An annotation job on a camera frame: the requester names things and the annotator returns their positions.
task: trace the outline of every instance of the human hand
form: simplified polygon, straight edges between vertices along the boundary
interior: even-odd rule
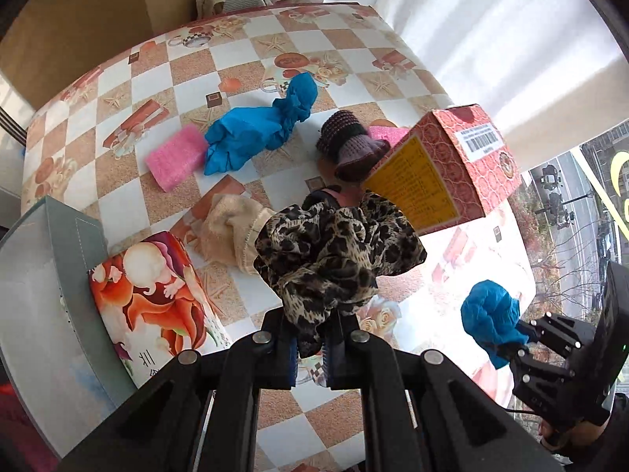
[[[549,451],[557,451],[558,449],[565,447],[568,443],[574,447],[587,447],[594,443],[597,438],[603,434],[608,422],[609,419],[605,421],[605,424],[602,426],[596,426],[595,424],[587,421],[580,422],[572,429],[563,433],[556,445],[551,445],[548,443],[547,439],[551,437],[551,435],[555,432],[555,429],[548,422],[543,420],[540,422],[538,429],[538,435],[542,436],[540,444]]]

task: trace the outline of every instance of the tablecloth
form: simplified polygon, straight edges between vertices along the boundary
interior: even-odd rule
[[[146,165],[159,144],[190,122],[204,133],[230,108],[271,105],[301,72],[312,74],[319,96],[311,117],[282,147],[263,151],[231,172],[231,180],[199,170],[172,192],[159,188]],[[221,180],[275,210],[300,203],[326,182],[315,143],[337,109],[351,110],[363,125],[386,119],[410,127],[427,110],[451,104],[370,7],[321,4],[217,16],[122,52],[41,108],[28,128],[22,209],[50,194],[98,218],[113,252],[170,230],[184,215],[192,229],[188,209]],[[361,327],[406,351],[441,349],[494,399],[508,402],[509,372],[487,367],[458,314],[471,285],[485,278],[520,298],[522,311],[533,298],[508,203],[486,219],[422,239],[427,262],[400,277],[381,277],[380,294],[359,312]],[[233,339],[260,328],[265,311],[281,304],[259,276],[191,255]],[[256,470],[309,463],[336,471],[364,457],[359,394],[322,388],[321,372],[320,356],[306,359],[292,391],[262,392]]]

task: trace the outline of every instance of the red box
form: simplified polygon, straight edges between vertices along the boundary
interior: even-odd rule
[[[482,218],[519,185],[511,152],[477,104],[426,113],[364,182],[420,234]]]

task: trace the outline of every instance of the street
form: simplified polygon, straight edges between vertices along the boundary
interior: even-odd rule
[[[555,168],[560,171],[561,183],[558,191],[562,194],[564,201],[585,195],[592,189],[570,153],[562,154],[548,163],[555,165]],[[541,167],[534,169],[534,179],[542,197],[542,203],[546,204],[550,192],[543,190],[539,184],[541,170]],[[561,230],[551,227],[550,233],[557,244],[555,249],[557,262],[563,267],[559,272],[562,276],[561,291],[577,301],[574,303],[570,299],[564,300],[562,309],[567,316],[577,318],[584,315],[583,306],[591,307],[592,295],[596,292],[595,286],[592,286],[592,290],[584,291],[583,284],[598,283],[598,252],[596,250],[598,224],[592,222],[599,220],[599,215],[594,201],[590,198],[581,199],[564,207],[574,212],[575,225]]]

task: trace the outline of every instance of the white sticker label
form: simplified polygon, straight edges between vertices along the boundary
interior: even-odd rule
[[[474,163],[504,145],[498,130],[492,124],[481,124],[457,131],[454,136],[463,147],[465,155]]]

